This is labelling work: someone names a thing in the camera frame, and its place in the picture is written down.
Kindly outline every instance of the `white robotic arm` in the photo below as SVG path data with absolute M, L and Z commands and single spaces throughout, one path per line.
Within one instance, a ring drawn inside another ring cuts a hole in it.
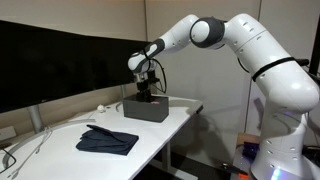
M 252 177 L 272 179 L 275 172 L 277 179 L 319 177 L 319 168 L 301 154 L 308 112 L 319 101 L 318 85 L 266 28 L 247 14 L 228 22 L 191 15 L 151 43 L 146 55 L 151 59 L 162 52 L 175 52 L 189 39 L 199 48 L 218 49 L 227 44 L 266 97 L 260 151 L 251 166 Z M 149 67 L 143 52 L 131 57 L 129 67 L 136 76 L 155 69 L 154 64 Z

